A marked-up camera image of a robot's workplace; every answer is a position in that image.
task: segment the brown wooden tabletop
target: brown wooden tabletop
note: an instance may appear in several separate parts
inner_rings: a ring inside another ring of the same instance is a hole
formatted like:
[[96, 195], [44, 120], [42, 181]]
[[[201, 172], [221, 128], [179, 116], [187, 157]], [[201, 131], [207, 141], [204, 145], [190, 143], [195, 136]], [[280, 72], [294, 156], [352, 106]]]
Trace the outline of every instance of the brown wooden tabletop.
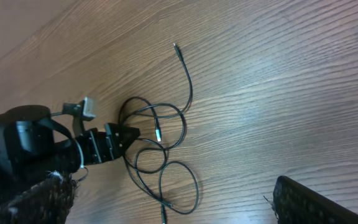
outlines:
[[[130, 96], [182, 108], [188, 83], [174, 42], [194, 99], [169, 161], [192, 169], [201, 195], [190, 215], [167, 210], [169, 224], [276, 223], [263, 196], [280, 175], [358, 213], [358, 0], [78, 0], [0, 58], [0, 113], [59, 111], [90, 96], [98, 117], [86, 127], [103, 128]], [[153, 119], [129, 124], [155, 139]], [[161, 127], [167, 146], [181, 122]], [[150, 153], [139, 166], [161, 162]], [[158, 174], [143, 177], [157, 189]], [[176, 208], [194, 202], [183, 168], [167, 169], [163, 191]], [[160, 205], [119, 159], [89, 167], [67, 223], [161, 223]]]

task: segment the wooden table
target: wooden table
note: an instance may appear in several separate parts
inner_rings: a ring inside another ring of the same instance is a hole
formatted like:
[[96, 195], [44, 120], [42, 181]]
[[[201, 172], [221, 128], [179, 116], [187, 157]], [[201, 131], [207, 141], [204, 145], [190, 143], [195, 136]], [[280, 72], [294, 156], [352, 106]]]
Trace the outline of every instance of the wooden table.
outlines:
[[[181, 108], [188, 84], [173, 42], [194, 100], [169, 160], [196, 173], [201, 201], [191, 215], [168, 211], [169, 224], [276, 223], [263, 196], [272, 198], [280, 175], [358, 213], [358, 0], [77, 1], [0, 59], [0, 113], [27, 104], [58, 111], [90, 96], [98, 117], [87, 127], [102, 128], [130, 96]], [[152, 119], [130, 124], [154, 138]], [[162, 121], [166, 145], [180, 128]], [[151, 169], [162, 157], [140, 160]], [[156, 189], [158, 175], [143, 176]], [[194, 202], [184, 169], [169, 168], [163, 185], [178, 208]], [[67, 220], [160, 222], [159, 204], [121, 159], [89, 167]]]

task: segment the wood grain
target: wood grain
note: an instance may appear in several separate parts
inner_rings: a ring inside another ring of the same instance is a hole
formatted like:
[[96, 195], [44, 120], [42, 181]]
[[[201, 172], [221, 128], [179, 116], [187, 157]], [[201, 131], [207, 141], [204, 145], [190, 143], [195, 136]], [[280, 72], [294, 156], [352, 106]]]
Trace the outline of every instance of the wood grain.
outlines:
[[[196, 173], [201, 202], [191, 215], [168, 211], [169, 223], [276, 223], [263, 195], [279, 175], [358, 213], [358, 0], [81, 1], [0, 59], [0, 113], [90, 96], [99, 107], [87, 126], [102, 128], [130, 96], [181, 108], [188, 84], [172, 42], [195, 92], [170, 160]], [[153, 138], [149, 119], [131, 125]], [[180, 128], [163, 121], [164, 142]], [[67, 223], [161, 222], [121, 160], [89, 171]], [[157, 177], [144, 176], [153, 189]], [[179, 207], [191, 186], [183, 169], [164, 174]]]

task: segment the tangled cable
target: tangled cable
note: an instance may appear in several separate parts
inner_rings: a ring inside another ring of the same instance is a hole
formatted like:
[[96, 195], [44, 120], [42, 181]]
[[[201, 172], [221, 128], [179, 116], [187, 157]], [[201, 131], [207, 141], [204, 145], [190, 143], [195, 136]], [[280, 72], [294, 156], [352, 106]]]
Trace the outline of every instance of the tangled cable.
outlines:
[[[185, 117], [184, 117], [184, 112], [189, 108], [190, 106], [190, 103], [193, 99], [193, 85], [191, 84], [191, 79], [190, 79], [190, 75], [188, 73], [188, 70], [187, 70], [187, 67], [186, 67], [186, 64], [185, 64], [185, 61], [183, 60], [183, 57], [181, 55], [181, 52], [178, 48], [178, 46], [176, 44], [173, 44], [173, 47], [175, 48], [175, 51], [178, 55], [178, 58], [181, 62], [181, 64], [183, 65], [183, 68], [185, 69], [185, 72], [186, 72], [186, 76], [187, 76], [187, 79], [188, 79], [188, 82], [189, 82], [189, 88], [190, 88], [190, 94], [189, 94], [189, 99], [185, 105], [185, 107], [182, 109], [182, 110], [179, 110], [176, 106], [174, 105], [171, 105], [169, 103], [157, 103], [157, 104], [154, 104], [152, 105], [149, 101], [147, 101], [146, 99], [144, 98], [141, 98], [141, 97], [138, 97], [138, 96], [134, 96], [134, 97], [131, 97], [129, 99], [127, 99], [121, 106], [121, 109], [119, 111], [119, 115], [118, 115], [118, 123], [120, 126], [123, 126], [125, 124], [125, 122], [128, 120], [128, 118], [130, 118], [131, 116], [147, 116], [147, 117], [152, 117], [154, 118], [154, 124], [155, 124], [155, 133], [156, 133], [156, 136], [157, 136], [157, 140], [160, 141], [161, 140], [161, 132], [160, 132], [160, 123], [158, 121], [158, 119], [160, 118], [174, 118], [176, 116], [179, 116], [181, 121], [182, 121], [182, 131], [181, 131], [181, 134], [180, 134], [180, 137], [179, 137], [179, 140], [173, 144], [172, 146], [169, 146], [169, 147], [163, 147], [160, 143], [156, 142], [156, 141], [153, 141], [151, 139], [145, 139], [145, 138], [138, 138], [137, 140], [139, 141], [145, 141], [145, 142], [148, 142], [148, 143], [151, 143], [151, 144], [154, 144], [155, 146], [157, 147], [146, 147], [146, 148], [143, 148], [141, 150], [139, 150], [137, 152], [137, 154], [135, 155], [135, 159], [134, 159], [134, 164], [132, 165], [126, 155], [123, 155], [123, 158], [124, 158], [124, 161], [125, 161], [125, 165], [126, 165], [126, 168], [128, 170], [128, 173], [129, 173], [129, 176], [131, 177], [132, 181], [136, 184], [136, 186], [138, 186], [139, 189], [141, 189], [143, 192], [145, 192], [146, 194], [148, 194], [150, 197], [154, 198], [156, 201], [158, 201], [160, 204], [161, 204], [161, 217], [162, 217], [162, 223], [163, 224], [166, 224], [166, 214], [165, 214], [165, 207], [168, 207], [169, 209], [173, 210], [174, 212], [177, 212], [179, 214], [182, 214], [182, 215], [187, 215], [187, 214], [190, 214], [192, 212], [194, 212], [194, 210], [196, 209], [197, 207], [197, 204], [198, 204], [198, 185], [197, 185], [197, 181], [196, 181], [196, 177], [194, 176], [194, 174], [192, 173], [192, 171], [189, 169], [189, 167], [187, 167], [185, 164], [181, 163], [181, 162], [178, 162], [178, 161], [171, 161], [171, 162], [168, 162], [168, 156], [167, 156], [167, 152], [171, 149], [173, 149], [174, 147], [177, 147], [185, 138], [185, 133], [186, 133], [186, 120], [185, 120]], [[129, 113], [128, 115], [126, 115], [123, 119], [121, 119], [121, 115], [123, 114], [124, 112], [124, 108], [126, 107], [126, 105], [132, 101], [132, 100], [140, 100], [140, 101], [143, 101], [144, 103], [147, 104], [147, 106], [141, 108], [141, 109], [138, 109], [138, 110], [135, 110], [131, 113]], [[167, 106], [167, 107], [170, 107], [172, 109], [174, 109], [176, 111], [176, 113], [174, 114], [170, 114], [170, 115], [166, 115], [166, 116], [157, 116], [157, 113], [155, 112], [154, 108], [156, 107], [159, 107], [159, 106]], [[141, 112], [145, 111], [145, 110], [151, 110], [152, 114], [143, 114]], [[161, 151], [163, 153], [163, 156], [164, 156], [164, 161], [162, 163], [162, 165], [158, 168], [158, 169], [155, 169], [155, 170], [143, 170], [143, 169], [139, 169], [137, 167], [137, 161], [138, 161], [138, 158], [140, 156], [140, 154], [142, 154], [143, 152], [145, 151]], [[194, 180], [194, 184], [195, 184], [195, 189], [196, 189], [196, 200], [195, 200], [195, 204], [194, 204], [194, 207], [187, 211], [187, 212], [183, 212], [183, 211], [179, 211], [177, 209], [175, 209], [173, 207], [173, 205], [164, 200], [163, 199], [163, 195], [162, 195], [162, 186], [161, 186], [161, 179], [162, 179], [162, 174], [164, 172], [164, 170], [170, 165], [170, 164], [179, 164], [181, 166], [183, 166], [191, 175], [191, 177], [193, 178]], [[141, 185], [139, 185], [136, 181], [135, 181], [135, 178], [134, 176], [132, 175], [132, 172], [131, 172], [131, 168], [133, 170], [135, 170], [136, 172], [136, 176], [140, 182]], [[160, 172], [160, 176], [158, 178], [158, 191], [159, 191], [159, 194], [155, 194], [154, 192], [152, 192], [149, 187], [145, 184], [145, 182], [143, 181], [142, 177], [140, 176], [140, 173], [143, 173], [143, 174], [155, 174], [157, 172]]]

